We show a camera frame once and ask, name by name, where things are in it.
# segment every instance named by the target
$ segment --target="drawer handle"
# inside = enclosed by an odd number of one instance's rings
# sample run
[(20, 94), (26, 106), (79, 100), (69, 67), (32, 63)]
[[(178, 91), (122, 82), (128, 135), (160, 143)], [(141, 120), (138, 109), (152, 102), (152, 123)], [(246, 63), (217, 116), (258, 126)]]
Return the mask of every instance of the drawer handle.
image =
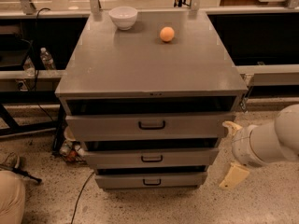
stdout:
[(160, 157), (144, 157), (142, 155), (141, 160), (143, 162), (160, 162), (160, 161), (163, 161), (163, 155), (160, 155)]
[(146, 179), (143, 179), (143, 185), (144, 186), (159, 186), (161, 185), (161, 178), (157, 179), (157, 183), (149, 183), (146, 181)]
[(141, 121), (139, 121), (138, 122), (138, 126), (139, 126), (139, 129), (140, 130), (162, 130), (163, 128), (165, 128), (165, 126), (166, 126), (166, 122), (163, 120), (163, 122), (162, 122), (162, 125), (161, 126), (156, 126), (156, 127), (147, 127), (147, 126), (144, 126), (143, 124), (142, 124), (142, 122)]

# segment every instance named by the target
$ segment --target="beige pants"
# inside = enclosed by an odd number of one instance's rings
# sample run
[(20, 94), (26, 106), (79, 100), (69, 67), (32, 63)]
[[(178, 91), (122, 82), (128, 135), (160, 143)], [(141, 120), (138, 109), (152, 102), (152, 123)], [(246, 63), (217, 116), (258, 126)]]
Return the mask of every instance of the beige pants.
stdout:
[(0, 171), (0, 223), (20, 224), (25, 206), (25, 186), (21, 176)]

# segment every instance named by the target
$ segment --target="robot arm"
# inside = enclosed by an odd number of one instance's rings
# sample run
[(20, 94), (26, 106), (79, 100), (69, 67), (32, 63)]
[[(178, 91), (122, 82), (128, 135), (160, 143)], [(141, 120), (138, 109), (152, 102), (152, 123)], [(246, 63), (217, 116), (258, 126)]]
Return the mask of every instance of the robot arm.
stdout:
[(284, 108), (265, 125), (236, 127), (232, 146), (235, 158), (243, 165), (261, 167), (275, 161), (299, 161), (299, 105)]

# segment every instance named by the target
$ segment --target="speckled floor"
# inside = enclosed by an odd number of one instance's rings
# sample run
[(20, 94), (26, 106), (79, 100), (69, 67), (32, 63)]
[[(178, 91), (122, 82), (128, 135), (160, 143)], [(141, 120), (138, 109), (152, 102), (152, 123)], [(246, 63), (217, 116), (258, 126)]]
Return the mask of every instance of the speckled floor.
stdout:
[[(249, 101), (249, 113), (237, 113), (241, 125), (271, 121), (289, 102)], [(27, 160), (25, 170), (43, 179), (26, 179), (23, 224), (70, 223), (79, 192), (92, 173), (81, 164), (67, 164), (51, 155), (54, 132), (0, 140), (0, 160), (18, 152)], [(234, 160), (230, 137), (221, 141), (220, 153), (199, 189), (128, 189), (103, 191), (92, 178), (78, 201), (74, 223), (298, 223), (299, 163), (279, 162), (252, 169), (233, 190), (218, 187)]]

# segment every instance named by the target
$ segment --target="gray drawer cabinet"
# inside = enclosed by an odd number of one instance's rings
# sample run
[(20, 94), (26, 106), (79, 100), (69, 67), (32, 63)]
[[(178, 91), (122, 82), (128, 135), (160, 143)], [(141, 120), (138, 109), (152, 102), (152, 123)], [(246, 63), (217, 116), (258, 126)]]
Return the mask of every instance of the gray drawer cabinet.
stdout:
[(247, 92), (206, 13), (143, 10), (120, 31), (103, 11), (80, 40), (56, 95), (99, 188), (202, 185)]

